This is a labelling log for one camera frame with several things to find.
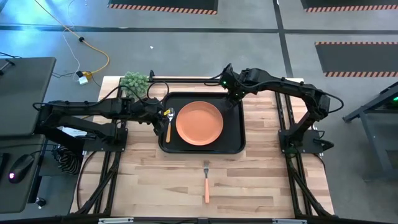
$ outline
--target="utensil handle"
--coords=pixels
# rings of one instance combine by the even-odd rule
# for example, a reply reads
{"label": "utensil handle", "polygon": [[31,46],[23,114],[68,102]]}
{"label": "utensil handle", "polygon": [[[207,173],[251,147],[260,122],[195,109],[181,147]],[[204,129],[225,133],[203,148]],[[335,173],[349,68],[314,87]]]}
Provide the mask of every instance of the utensil handle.
{"label": "utensil handle", "polygon": [[166,135],[166,142],[170,142],[170,135],[172,133],[172,125],[171,122],[169,123],[169,126],[167,127],[167,135]]}
{"label": "utensil handle", "polygon": [[205,179],[205,203],[210,203],[210,195],[209,195],[209,181]]}

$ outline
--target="orange striped tape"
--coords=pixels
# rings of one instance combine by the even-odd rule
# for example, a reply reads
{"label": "orange striped tape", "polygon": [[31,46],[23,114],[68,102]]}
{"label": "orange striped tape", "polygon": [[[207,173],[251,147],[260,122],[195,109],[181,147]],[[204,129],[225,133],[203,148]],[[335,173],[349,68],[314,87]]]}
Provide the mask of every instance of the orange striped tape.
{"label": "orange striped tape", "polygon": [[326,77],[377,78],[398,77],[398,72],[325,72]]}
{"label": "orange striped tape", "polygon": [[398,42],[376,42],[376,41],[358,41],[358,42],[328,42],[328,41],[321,41],[321,42],[316,42],[315,45],[321,45],[321,44],[346,44],[346,45],[354,45],[354,44],[366,44],[366,45],[395,45],[398,44]]}
{"label": "orange striped tape", "polygon": [[160,6],[137,6],[129,4],[109,4],[111,9],[132,9],[132,10],[144,10],[144,11],[157,11],[157,12],[181,12],[181,13],[192,13],[192,14],[206,14],[215,15],[217,11],[207,9],[186,9],[177,7],[160,7]]}
{"label": "orange striped tape", "polygon": [[367,11],[367,10],[384,10],[384,9],[398,9],[398,5],[310,7],[304,10],[305,12],[341,12],[341,11]]}

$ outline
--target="orange plate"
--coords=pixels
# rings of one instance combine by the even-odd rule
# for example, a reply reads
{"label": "orange plate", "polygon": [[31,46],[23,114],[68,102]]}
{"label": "orange plate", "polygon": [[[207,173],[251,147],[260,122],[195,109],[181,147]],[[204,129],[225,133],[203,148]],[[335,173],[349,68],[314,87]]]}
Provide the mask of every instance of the orange plate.
{"label": "orange plate", "polygon": [[210,103],[195,101],[185,105],[177,115],[177,132],[187,143],[204,146],[212,143],[223,130],[223,116]]}

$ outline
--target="gray floor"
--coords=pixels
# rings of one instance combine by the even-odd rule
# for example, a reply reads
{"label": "gray floor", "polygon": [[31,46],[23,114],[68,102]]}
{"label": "gray floor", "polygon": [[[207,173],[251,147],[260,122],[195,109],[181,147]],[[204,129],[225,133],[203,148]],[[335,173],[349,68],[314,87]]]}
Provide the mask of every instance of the gray floor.
{"label": "gray floor", "polygon": [[[69,0],[41,0],[45,7],[66,24]],[[70,14],[76,26],[151,28],[237,28],[276,29],[271,0],[220,0],[218,15],[189,15],[168,12],[128,11],[106,8],[107,0],[76,0]],[[285,29],[397,30],[398,11],[305,13],[300,0],[279,0]],[[8,0],[0,13],[0,25],[58,25],[30,0]],[[81,32],[86,40],[111,57],[110,65],[96,75],[124,75],[127,71],[158,75],[216,75],[229,62],[235,70],[259,67],[277,77],[286,76],[278,34],[188,33],[188,32]],[[21,57],[57,58],[55,71],[74,72],[77,64],[63,41],[61,32],[0,30],[0,51]],[[65,36],[81,63],[93,70],[105,58]],[[304,78],[318,88],[340,96],[346,106],[318,123],[325,139],[335,147],[325,153],[326,173],[335,212],[340,217],[380,222],[398,221],[398,184],[364,182],[362,176],[379,169],[359,121],[345,124],[341,117],[375,97],[394,78],[325,78],[315,50],[316,41],[397,41],[398,35],[286,35],[294,77]],[[52,78],[48,100],[96,100],[99,87],[80,86],[71,78]],[[58,175],[45,180],[40,194],[48,206],[38,212],[27,207],[22,214],[0,215],[10,218],[64,215],[72,201],[75,180]]]}

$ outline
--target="wooden tabletop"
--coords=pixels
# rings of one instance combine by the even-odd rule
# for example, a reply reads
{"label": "wooden tabletop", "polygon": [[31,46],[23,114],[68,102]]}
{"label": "wooden tabletop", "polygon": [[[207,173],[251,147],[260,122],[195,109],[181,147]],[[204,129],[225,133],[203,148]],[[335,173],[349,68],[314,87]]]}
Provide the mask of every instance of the wooden tabletop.
{"label": "wooden tabletop", "polygon": [[[99,99],[116,87],[119,79],[104,77]],[[221,87],[208,87],[202,83],[169,85],[170,91],[225,91]],[[166,88],[156,84],[150,94],[162,98]],[[262,91],[257,96],[248,95],[243,99],[243,106],[246,147],[235,155],[168,154],[159,148],[152,125],[128,122],[127,148],[122,153],[119,166],[112,216],[294,217],[285,158],[280,153],[277,138],[280,127],[275,94]],[[307,109],[301,99],[293,97],[292,106],[295,120],[298,121]],[[95,117],[94,121],[109,122],[102,117]],[[83,173],[81,204],[88,200],[98,185],[103,157],[103,152],[96,153]],[[209,204],[204,201],[204,160],[210,161]],[[314,155],[303,154],[303,164],[309,189],[324,208],[333,213],[321,162]],[[304,212],[301,190],[298,190],[298,195],[300,208]],[[76,211],[75,202],[71,212]]]}

